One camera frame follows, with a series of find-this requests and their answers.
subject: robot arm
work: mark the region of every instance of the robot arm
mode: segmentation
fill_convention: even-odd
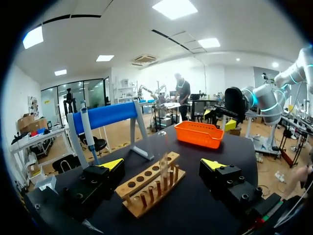
[[[139,89],[138,89],[138,97],[139,97],[140,99],[142,99],[142,90],[145,90],[145,91],[149,92],[149,93],[151,94],[151,97],[152,97],[153,99],[157,99],[157,97],[156,97],[156,95],[153,93],[153,91],[151,91],[150,89],[148,89],[148,88],[145,87],[144,85],[141,85],[141,86],[139,87]]]
[[[160,88],[158,90],[156,90],[156,92],[151,91],[150,89],[148,89],[146,86],[141,85],[138,89],[138,97],[140,99],[142,99],[142,90],[145,90],[147,92],[150,93],[151,97],[156,100],[157,96],[160,94],[160,92],[163,90],[163,88],[165,88],[165,92],[166,92],[166,85],[162,85],[160,86]]]
[[[243,88],[242,93],[248,103],[247,108],[258,106],[262,114],[265,115],[264,122],[267,125],[276,125],[280,121],[284,105],[290,96],[291,91],[288,85],[306,82],[308,91],[313,94],[312,55],[312,46],[301,49],[296,62],[275,77],[277,90],[273,91],[269,84],[264,84],[258,88]]]

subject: orange plastic tray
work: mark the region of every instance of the orange plastic tray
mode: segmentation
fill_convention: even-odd
[[[208,148],[218,148],[224,136],[223,130],[200,122],[183,121],[175,125],[175,129],[179,141]]]

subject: gray t-shirt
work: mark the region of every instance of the gray t-shirt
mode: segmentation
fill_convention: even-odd
[[[182,100],[186,97],[186,95],[190,95],[190,84],[185,80],[184,82],[181,82],[180,84],[177,83],[176,85],[176,91],[179,92],[179,100]]]

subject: poster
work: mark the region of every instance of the poster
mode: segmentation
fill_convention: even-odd
[[[33,113],[35,118],[39,118],[38,101],[36,97],[28,96],[28,112]]]

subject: glass wall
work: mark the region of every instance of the glass wall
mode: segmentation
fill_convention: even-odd
[[[41,100],[42,111],[46,120],[51,121],[52,125],[60,123],[57,88],[53,87],[42,91]]]
[[[68,89],[73,94],[73,98],[76,99],[76,110],[78,112],[81,109],[80,102],[82,100],[86,101],[86,106],[90,109],[110,105],[109,78],[105,80],[105,83],[103,79],[86,80],[67,83],[41,91],[43,115],[47,121],[51,121],[52,125],[56,123],[67,125],[64,101],[67,99]]]
[[[109,89],[109,78],[107,77],[106,79],[104,79],[104,88],[105,88],[105,103],[106,105],[111,105],[111,99],[110,99],[110,89]]]
[[[82,82],[73,82],[73,83],[68,83],[68,84],[63,84],[61,86],[58,86],[60,115],[61,115],[63,125],[67,124],[64,101],[67,99],[68,89],[70,89],[70,92],[73,94],[73,98],[76,99],[77,111],[81,109],[80,101],[84,100],[84,92],[83,92],[84,87],[83,87]]]
[[[86,106],[93,109],[105,106],[103,79],[84,82]]]

